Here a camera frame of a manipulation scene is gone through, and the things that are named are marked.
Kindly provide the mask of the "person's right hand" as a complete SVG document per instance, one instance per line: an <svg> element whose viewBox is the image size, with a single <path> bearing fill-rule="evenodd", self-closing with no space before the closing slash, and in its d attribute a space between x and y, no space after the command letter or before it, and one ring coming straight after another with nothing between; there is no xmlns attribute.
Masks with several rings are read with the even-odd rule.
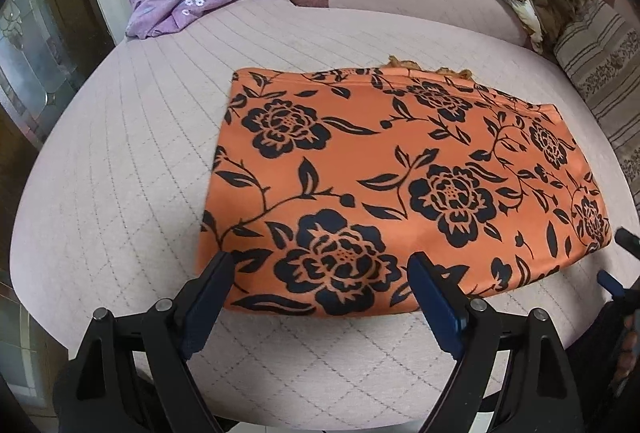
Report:
<svg viewBox="0 0 640 433"><path fill-rule="evenodd" d="M636 367L639 356L639 317L634 314L624 320L625 333L620 343L616 370L612 383L620 385L629 378Z"/></svg>

